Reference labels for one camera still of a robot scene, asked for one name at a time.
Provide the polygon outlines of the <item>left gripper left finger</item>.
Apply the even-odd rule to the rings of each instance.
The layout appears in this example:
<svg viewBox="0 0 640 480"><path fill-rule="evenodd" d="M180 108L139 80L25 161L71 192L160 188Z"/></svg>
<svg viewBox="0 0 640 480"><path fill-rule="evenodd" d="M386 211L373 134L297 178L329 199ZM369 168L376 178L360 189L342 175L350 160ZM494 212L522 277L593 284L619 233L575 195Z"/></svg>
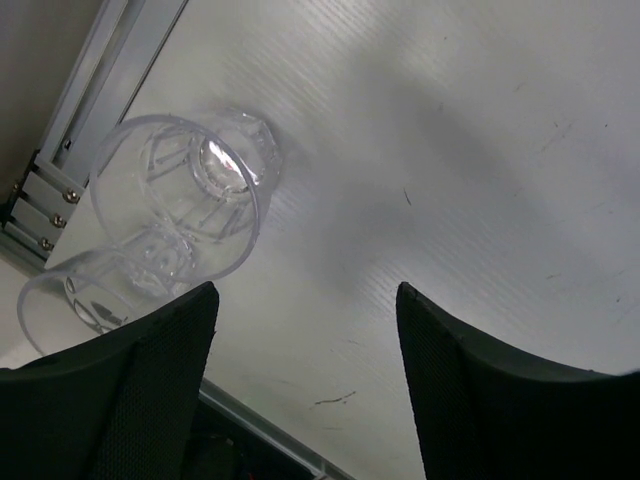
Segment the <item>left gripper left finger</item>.
<svg viewBox="0 0 640 480"><path fill-rule="evenodd" d="M2 478L180 478L218 309L206 282L107 334L2 369Z"/></svg>

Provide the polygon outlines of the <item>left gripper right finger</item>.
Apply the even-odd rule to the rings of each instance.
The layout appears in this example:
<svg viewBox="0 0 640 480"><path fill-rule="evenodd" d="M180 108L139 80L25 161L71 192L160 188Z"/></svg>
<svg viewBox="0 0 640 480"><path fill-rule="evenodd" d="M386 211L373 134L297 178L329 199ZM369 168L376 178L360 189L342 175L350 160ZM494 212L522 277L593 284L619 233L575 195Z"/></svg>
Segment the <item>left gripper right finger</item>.
<svg viewBox="0 0 640 480"><path fill-rule="evenodd" d="M544 359L454 317L409 283L402 359L430 479L635 479L639 375Z"/></svg>

